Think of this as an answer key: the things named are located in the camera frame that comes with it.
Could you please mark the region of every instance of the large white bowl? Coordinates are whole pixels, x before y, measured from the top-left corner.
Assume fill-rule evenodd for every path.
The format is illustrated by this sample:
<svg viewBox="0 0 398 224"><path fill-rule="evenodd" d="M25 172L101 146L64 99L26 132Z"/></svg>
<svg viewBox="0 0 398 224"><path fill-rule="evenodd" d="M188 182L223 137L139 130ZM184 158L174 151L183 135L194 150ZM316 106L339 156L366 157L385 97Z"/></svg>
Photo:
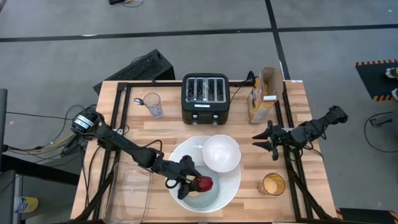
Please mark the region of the large white bowl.
<svg viewBox="0 0 398 224"><path fill-rule="evenodd" d="M231 137L217 134L203 146L205 164L216 172L229 172L239 165L241 151L239 144Z"/></svg>
<svg viewBox="0 0 398 224"><path fill-rule="evenodd" d="M192 160L195 163L195 167L206 166L205 162L203 161L202 148L209 138L209 136L197 136L186 140L176 149L174 149L173 153L169 157L169 160L174 162L180 162L181 158L184 155L189 155L192 157ZM193 208L187 205L183 200L179 200L177 198L178 190L180 188L179 185L173 189L169 189L169 192L178 204L180 204L183 208L186 208L189 211L198 213L210 213L218 211L225 207L227 204L229 204L238 192L239 185L241 184L241 168L240 166L237 166L231 172L216 172L216 174L220 182L220 191L217 195L216 200L211 205L205 208Z"/></svg>

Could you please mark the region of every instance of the red fruit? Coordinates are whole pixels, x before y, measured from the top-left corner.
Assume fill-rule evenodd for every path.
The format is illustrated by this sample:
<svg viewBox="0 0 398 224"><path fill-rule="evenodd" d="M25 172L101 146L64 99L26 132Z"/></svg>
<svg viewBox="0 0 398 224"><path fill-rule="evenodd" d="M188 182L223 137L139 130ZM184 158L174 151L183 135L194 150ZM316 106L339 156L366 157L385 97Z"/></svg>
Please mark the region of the red fruit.
<svg viewBox="0 0 398 224"><path fill-rule="evenodd" d="M198 187L197 192L206 192L213 187L213 180L207 176L196 177L193 183Z"/></svg>

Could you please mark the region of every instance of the black toaster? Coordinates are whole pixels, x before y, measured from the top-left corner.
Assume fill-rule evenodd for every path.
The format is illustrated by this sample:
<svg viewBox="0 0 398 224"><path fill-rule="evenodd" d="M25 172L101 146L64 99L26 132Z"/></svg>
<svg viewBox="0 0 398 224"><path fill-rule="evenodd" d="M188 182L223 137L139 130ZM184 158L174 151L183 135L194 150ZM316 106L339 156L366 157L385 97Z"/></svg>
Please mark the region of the black toaster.
<svg viewBox="0 0 398 224"><path fill-rule="evenodd" d="M229 113L228 78L217 73L190 73L181 88L185 124L225 124Z"/></svg>

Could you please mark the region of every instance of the glass cup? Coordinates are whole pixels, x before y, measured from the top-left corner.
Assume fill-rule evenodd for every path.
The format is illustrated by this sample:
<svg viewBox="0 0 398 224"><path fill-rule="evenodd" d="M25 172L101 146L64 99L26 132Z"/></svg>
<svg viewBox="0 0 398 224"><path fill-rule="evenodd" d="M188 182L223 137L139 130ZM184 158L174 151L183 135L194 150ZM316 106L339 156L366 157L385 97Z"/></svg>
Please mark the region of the glass cup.
<svg viewBox="0 0 398 224"><path fill-rule="evenodd" d="M285 181L279 174L270 173L263 178L257 189L261 194L278 196L285 191Z"/></svg>
<svg viewBox="0 0 398 224"><path fill-rule="evenodd" d="M148 93L143 99L144 105L154 118L163 116L162 104L160 103L160 96L156 93Z"/></svg>

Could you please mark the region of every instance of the clear plastic container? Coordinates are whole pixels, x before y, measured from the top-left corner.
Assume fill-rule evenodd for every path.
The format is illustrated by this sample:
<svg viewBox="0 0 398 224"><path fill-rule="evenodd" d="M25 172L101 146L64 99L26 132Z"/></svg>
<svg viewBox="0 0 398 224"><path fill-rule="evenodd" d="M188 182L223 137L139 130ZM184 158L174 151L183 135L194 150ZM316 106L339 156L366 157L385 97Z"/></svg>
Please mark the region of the clear plastic container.
<svg viewBox="0 0 398 224"><path fill-rule="evenodd" d="M105 223L141 223L149 199L151 173L127 162L115 165Z"/></svg>

